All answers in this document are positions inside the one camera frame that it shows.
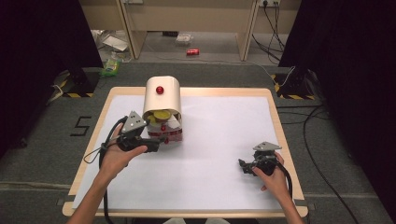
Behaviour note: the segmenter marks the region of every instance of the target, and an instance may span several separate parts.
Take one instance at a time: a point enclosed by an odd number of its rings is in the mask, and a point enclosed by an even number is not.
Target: power outlet
[[[267,1],[267,7],[279,7],[280,0],[260,0],[260,7],[264,7],[264,1]]]

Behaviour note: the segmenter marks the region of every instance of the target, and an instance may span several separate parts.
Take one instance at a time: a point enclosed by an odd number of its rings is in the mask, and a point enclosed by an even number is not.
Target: red object
[[[199,49],[188,49],[187,50],[187,55],[198,55],[199,54]]]
[[[164,92],[164,89],[163,89],[163,87],[162,86],[159,86],[159,87],[157,87],[157,89],[155,89],[155,91],[158,93],[158,94],[163,94],[163,92]]]

